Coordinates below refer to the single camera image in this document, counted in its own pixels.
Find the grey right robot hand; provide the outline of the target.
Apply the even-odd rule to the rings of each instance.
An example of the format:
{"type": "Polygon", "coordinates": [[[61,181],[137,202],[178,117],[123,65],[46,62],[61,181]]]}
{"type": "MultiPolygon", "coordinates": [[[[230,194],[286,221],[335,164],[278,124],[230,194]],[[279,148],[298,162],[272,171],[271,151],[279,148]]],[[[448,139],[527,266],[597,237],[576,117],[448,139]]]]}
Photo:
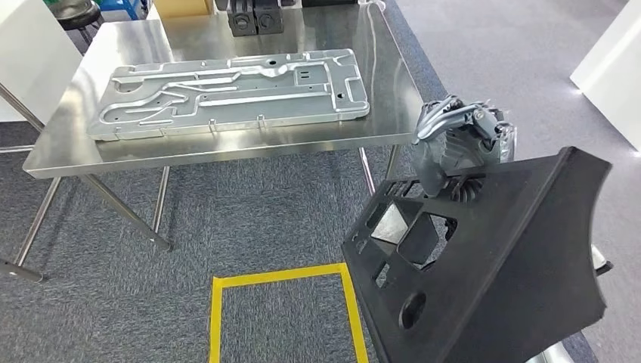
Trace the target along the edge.
{"type": "Polygon", "coordinates": [[[448,95],[421,109],[412,141],[413,167],[426,196],[436,197],[447,185],[448,172],[510,163],[516,143],[517,128],[502,110],[448,95]]]}

